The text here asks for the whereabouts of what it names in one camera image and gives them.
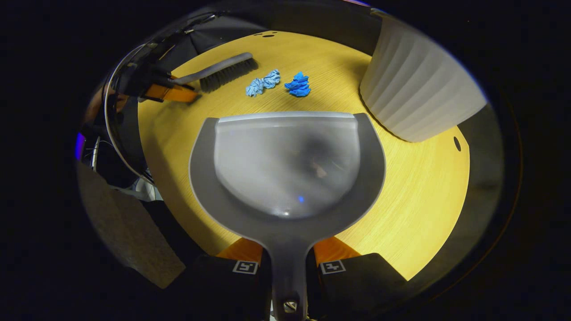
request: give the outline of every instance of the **wooden table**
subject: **wooden table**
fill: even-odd
[[[191,191],[188,159],[206,117],[292,110],[367,112],[359,82],[371,56],[307,35],[282,31],[250,35],[197,56],[172,74],[194,73],[245,51],[254,55],[259,68],[197,101],[139,105],[141,143],[161,196],[187,233],[211,255],[239,237],[215,223]],[[282,75],[279,85],[247,97],[246,86],[273,69]],[[300,71],[309,76],[312,89],[304,98],[289,95],[283,87]],[[408,143],[373,122],[386,153],[385,184],[370,212],[337,237],[361,254],[379,253],[408,280],[434,257],[460,215],[468,186],[469,148],[457,127],[421,143]]]

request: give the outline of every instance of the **yellow table surface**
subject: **yellow table surface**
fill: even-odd
[[[245,51],[259,68],[203,94],[191,104],[139,104],[139,131],[145,158],[166,205],[207,253],[216,255],[239,237],[215,223],[200,207],[188,180],[188,159],[206,117],[274,111],[367,113],[359,82],[371,56],[336,42],[307,35],[266,31],[203,53],[172,72],[194,73]],[[282,81],[255,98],[246,86],[279,69]],[[297,98],[283,84],[302,71],[311,93]],[[379,253],[407,280],[438,252],[454,227],[468,187],[469,148],[454,127],[421,143],[405,142],[373,120],[387,160],[379,199],[355,225],[338,234],[361,254]],[[453,138],[461,145],[456,149]]]

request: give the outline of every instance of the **ribbed white bin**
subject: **ribbed white bin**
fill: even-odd
[[[381,124],[410,142],[454,127],[486,105],[462,65],[421,32],[390,16],[383,16],[360,91]]]

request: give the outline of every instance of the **gray dustpan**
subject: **gray dustpan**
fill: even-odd
[[[189,177],[215,221],[268,251],[276,318],[300,321],[307,252],[367,213],[383,186],[385,156],[366,114],[207,118]]]

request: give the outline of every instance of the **brush handle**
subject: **brush handle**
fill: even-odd
[[[203,70],[200,70],[197,73],[193,73],[190,75],[186,75],[184,77],[173,79],[172,83],[175,83],[177,85],[185,85],[189,82],[193,82],[193,81],[196,81],[198,79],[208,77],[211,74],[216,73],[216,72],[218,72],[224,68],[228,68],[232,65],[235,65],[239,62],[243,62],[243,61],[248,60],[250,58],[252,58],[251,53],[242,53],[242,54],[236,55],[234,57],[230,57],[226,60],[222,60],[221,62],[215,63],[214,65],[207,67]]]

